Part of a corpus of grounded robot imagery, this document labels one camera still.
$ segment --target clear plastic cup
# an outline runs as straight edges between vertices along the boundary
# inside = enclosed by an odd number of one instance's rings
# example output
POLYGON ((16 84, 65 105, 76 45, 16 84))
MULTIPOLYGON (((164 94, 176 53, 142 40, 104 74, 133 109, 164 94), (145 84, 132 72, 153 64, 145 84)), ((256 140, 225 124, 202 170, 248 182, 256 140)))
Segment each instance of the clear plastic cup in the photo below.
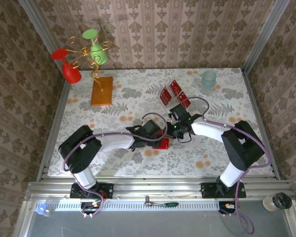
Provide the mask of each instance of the clear plastic cup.
POLYGON ((216 73, 213 71, 205 71, 202 74, 202 94, 208 95, 216 84, 216 73))

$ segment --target green screwdriver handle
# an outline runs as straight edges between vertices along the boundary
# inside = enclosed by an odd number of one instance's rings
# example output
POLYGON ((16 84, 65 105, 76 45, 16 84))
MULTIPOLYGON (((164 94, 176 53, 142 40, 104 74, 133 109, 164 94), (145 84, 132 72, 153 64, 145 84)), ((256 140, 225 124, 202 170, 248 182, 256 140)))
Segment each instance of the green screwdriver handle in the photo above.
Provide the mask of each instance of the green screwdriver handle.
POLYGON ((165 206, 166 207, 176 207, 177 205, 179 205, 178 202, 168 202, 168 203, 165 203, 165 206))

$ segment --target wallpaper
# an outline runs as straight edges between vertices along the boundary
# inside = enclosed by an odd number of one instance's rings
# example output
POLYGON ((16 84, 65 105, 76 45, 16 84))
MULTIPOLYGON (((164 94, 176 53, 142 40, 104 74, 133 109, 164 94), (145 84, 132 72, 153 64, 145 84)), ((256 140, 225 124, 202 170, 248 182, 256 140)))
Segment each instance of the wallpaper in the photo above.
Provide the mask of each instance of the wallpaper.
POLYGON ((283 177, 296 197, 296 0, 291 0, 249 73, 283 177))
MULTIPOLYGON (((274 2, 34 1, 59 47, 81 49, 69 38, 90 28, 100 32, 100 42, 113 42, 101 69, 242 67, 274 2)), ((88 70, 86 61, 80 69, 88 70)))
POLYGON ((36 179, 63 83, 18 1, 0 0, 0 237, 36 179))

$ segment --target bottle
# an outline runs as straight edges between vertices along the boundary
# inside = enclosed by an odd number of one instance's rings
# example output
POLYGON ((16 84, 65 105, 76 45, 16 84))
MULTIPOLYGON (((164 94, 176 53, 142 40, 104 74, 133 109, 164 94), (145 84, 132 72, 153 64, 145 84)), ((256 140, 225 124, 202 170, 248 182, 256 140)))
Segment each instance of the bottle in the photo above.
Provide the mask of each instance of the bottle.
POLYGON ((265 197, 263 206, 268 211, 289 209, 292 206, 292 199, 285 193, 276 193, 265 197))

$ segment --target table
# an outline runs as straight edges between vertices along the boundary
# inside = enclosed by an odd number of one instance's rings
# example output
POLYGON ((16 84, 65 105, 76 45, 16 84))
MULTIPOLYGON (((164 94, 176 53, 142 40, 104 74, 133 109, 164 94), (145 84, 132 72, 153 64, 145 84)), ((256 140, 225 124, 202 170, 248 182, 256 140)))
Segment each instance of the table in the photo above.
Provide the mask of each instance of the table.
MULTIPOLYGON (((208 69, 151 69, 100 71, 104 77, 113 77, 112 105, 91 107, 93 81, 91 71, 82 71, 82 79, 72 85, 57 136, 56 146, 50 162, 48 176, 70 176, 62 170, 63 158, 59 145, 80 126, 89 125, 96 132, 121 130, 127 126, 141 124, 141 117, 148 112, 167 116, 158 95, 165 85, 177 80, 187 96, 202 96, 211 105, 207 118, 234 124, 246 120, 257 135, 257 124, 245 82, 239 68, 212 69, 217 74, 217 83, 210 95, 202 95, 201 75, 208 69)), ((192 100, 188 111, 201 114, 205 103, 192 100)), ((164 126, 161 119, 154 119, 164 126)), ((97 176, 154 176, 154 175, 220 175, 229 159, 224 145, 208 137, 193 136, 190 143, 177 140, 170 143, 168 150, 154 150, 151 147, 136 149, 135 152, 116 149, 98 153, 91 163, 97 176)), ((258 164, 266 163, 262 157, 258 164)), ((271 167, 254 169, 251 175, 274 176, 271 167)))

